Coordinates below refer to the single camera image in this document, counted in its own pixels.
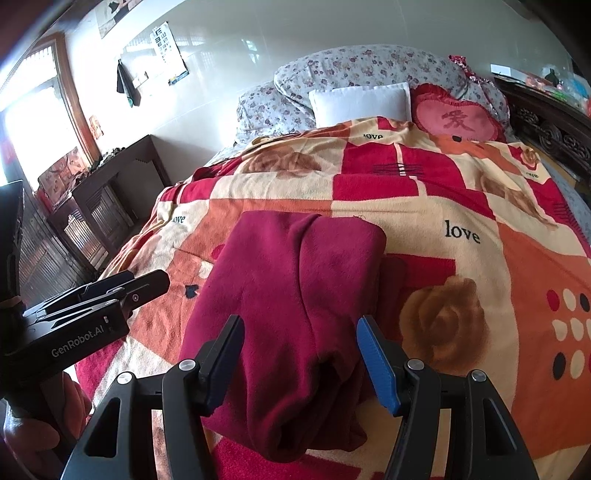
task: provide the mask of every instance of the picture on wall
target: picture on wall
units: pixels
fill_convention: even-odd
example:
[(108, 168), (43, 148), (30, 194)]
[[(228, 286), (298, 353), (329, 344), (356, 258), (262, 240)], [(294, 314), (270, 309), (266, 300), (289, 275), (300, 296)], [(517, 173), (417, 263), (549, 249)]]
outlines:
[(96, 7), (96, 22), (99, 26), (100, 37), (105, 35), (121, 21), (142, 0), (103, 0)]

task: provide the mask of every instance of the folded maroon cloth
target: folded maroon cloth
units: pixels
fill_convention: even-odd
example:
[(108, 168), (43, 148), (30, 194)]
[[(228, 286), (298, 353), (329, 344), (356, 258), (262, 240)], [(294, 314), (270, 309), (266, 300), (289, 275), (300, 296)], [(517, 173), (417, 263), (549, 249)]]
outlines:
[(356, 217), (242, 214), (180, 354), (194, 357), (229, 315), (244, 319), (241, 360), (207, 428), (276, 462), (365, 442), (355, 419), (365, 375), (355, 327), (375, 313), (385, 244), (381, 228)]

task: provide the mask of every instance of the white pillow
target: white pillow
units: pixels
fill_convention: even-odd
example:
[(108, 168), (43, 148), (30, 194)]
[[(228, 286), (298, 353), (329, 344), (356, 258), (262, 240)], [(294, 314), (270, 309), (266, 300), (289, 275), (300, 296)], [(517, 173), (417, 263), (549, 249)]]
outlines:
[(309, 97), (317, 128), (367, 116), (385, 116), (403, 122), (413, 120), (407, 82), (335, 88), (327, 92), (312, 90)]

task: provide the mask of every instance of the silver screw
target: silver screw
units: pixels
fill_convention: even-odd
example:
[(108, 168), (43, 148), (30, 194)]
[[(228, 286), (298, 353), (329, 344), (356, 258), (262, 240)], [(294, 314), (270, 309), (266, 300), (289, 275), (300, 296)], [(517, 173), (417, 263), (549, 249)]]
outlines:
[(117, 383), (120, 383), (121, 385), (125, 385), (126, 383), (131, 382), (132, 378), (133, 378), (133, 376), (129, 372), (123, 372), (122, 374), (120, 374), (117, 377)]
[(407, 365), (410, 370), (422, 370), (423, 368), (425, 368), (425, 364), (423, 363), (423, 361), (419, 360), (418, 358), (411, 358), (408, 361)]
[(179, 363), (178, 368), (181, 369), (183, 372), (188, 372), (195, 368), (195, 360), (183, 360)]
[(486, 373), (484, 373), (482, 370), (474, 370), (472, 372), (472, 379), (475, 382), (484, 382), (484, 380), (486, 380)]

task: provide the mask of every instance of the white wall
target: white wall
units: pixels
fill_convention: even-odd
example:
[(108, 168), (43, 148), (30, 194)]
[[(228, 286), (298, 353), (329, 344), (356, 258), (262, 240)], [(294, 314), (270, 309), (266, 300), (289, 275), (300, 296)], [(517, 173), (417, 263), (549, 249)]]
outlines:
[[(464, 55), (481, 73), (491, 63), (536, 73), (546, 63), (568, 64), (542, 23), (520, 17), (502, 0), (186, 0), (172, 8), (179, 1), (142, 1), (103, 40), (94, 12), (67, 34), (82, 109), (87, 118), (98, 117), (105, 133), (101, 150), (153, 134), (173, 181), (232, 142), (241, 93), (307, 53), (393, 43)], [(190, 74), (174, 86), (148, 80), (140, 87), (141, 106), (130, 108), (115, 91), (116, 59), (133, 38), (147, 41), (164, 21), (183, 43)], [(246, 40), (256, 48), (256, 61)], [(142, 55), (150, 61), (153, 53), (136, 51), (134, 61), (141, 64)]]

